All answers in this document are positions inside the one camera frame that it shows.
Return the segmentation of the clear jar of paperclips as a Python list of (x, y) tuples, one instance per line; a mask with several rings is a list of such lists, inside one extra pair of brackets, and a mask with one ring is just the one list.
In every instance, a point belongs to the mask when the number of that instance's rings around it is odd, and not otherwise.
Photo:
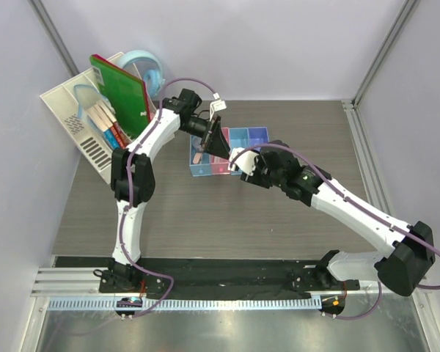
[(197, 136), (192, 136), (191, 137), (191, 146), (195, 150), (200, 150), (202, 148), (202, 139)]

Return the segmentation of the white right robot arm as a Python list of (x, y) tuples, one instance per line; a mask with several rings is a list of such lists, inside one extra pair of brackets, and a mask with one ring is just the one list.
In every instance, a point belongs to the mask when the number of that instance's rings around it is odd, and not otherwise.
[(328, 252), (317, 265), (318, 284), (327, 290), (347, 280), (379, 281), (393, 293), (410, 296), (435, 262), (428, 225), (410, 225), (374, 208), (316, 166), (300, 164), (280, 145), (260, 150), (235, 148), (230, 156), (241, 179), (263, 188), (278, 187), (289, 198), (319, 210), (353, 230), (374, 252)]

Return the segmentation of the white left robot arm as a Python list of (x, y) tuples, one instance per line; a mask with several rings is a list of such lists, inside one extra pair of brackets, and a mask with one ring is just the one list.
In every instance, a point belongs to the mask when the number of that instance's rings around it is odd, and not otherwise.
[(221, 118), (214, 111), (210, 118), (198, 117), (202, 99), (183, 89), (176, 98), (164, 98), (161, 108), (141, 134), (125, 149), (111, 156), (110, 186), (117, 201), (117, 242), (108, 268), (94, 271), (102, 293), (132, 293), (142, 286), (144, 272), (140, 238), (147, 203), (155, 191), (153, 161), (168, 138), (178, 130), (200, 138), (200, 152), (227, 160), (230, 147), (221, 132)]

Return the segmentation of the light blue headphones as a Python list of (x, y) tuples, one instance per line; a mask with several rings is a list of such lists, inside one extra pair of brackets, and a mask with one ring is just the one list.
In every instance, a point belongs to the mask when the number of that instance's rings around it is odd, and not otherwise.
[(148, 83), (148, 95), (155, 98), (164, 87), (165, 78), (163, 66), (154, 54), (145, 50), (129, 51), (117, 60), (117, 65), (125, 69), (127, 66), (136, 65), (138, 62), (148, 62), (154, 65), (154, 68), (148, 68), (143, 72), (142, 80), (144, 83)]

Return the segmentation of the blue and red books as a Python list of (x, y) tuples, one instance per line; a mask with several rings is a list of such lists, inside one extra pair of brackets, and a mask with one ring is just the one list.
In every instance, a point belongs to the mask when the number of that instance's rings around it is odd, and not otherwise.
[(131, 143), (131, 140), (125, 135), (118, 123), (110, 125), (103, 132), (103, 135), (113, 150), (119, 147), (124, 149)]

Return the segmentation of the green folder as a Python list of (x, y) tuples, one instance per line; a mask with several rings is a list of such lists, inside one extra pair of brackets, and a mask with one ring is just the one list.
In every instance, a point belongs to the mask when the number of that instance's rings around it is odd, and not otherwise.
[(151, 120), (144, 82), (97, 54), (89, 62), (99, 92), (111, 103), (120, 127), (132, 139), (138, 137)]

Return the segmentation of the white desk organizer rack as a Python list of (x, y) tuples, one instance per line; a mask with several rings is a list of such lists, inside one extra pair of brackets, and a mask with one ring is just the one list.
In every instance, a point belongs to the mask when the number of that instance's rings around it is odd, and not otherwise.
[[(117, 60), (122, 55), (123, 54), (119, 53), (108, 58), (107, 61), (118, 66)], [(43, 93), (41, 99), (66, 130), (81, 154), (103, 181), (109, 184), (111, 181), (111, 156), (113, 151), (117, 148), (114, 150), (110, 148), (103, 132), (91, 121), (87, 114), (87, 109), (98, 104), (105, 111), (113, 124), (118, 123), (118, 121), (116, 120), (115, 110), (111, 103), (99, 92), (98, 83), (91, 64), (88, 70), (79, 73), (77, 76)], [(152, 105), (148, 93), (147, 99), (150, 107), (150, 124), (134, 139), (125, 133), (131, 140), (131, 143), (128, 145), (130, 147), (135, 146), (158, 119), (158, 110)]]

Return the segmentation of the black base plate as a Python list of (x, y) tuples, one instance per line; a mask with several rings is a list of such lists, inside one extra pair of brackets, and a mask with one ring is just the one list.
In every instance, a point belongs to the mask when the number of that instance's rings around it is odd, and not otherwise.
[(340, 282), (317, 260), (228, 260), (142, 258), (139, 271), (108, 261), (95, 269), (100, 293), (146, 293), (175, 300), (247, 301), (308, 298), (315, 291), (359, 290), (356, 280)]

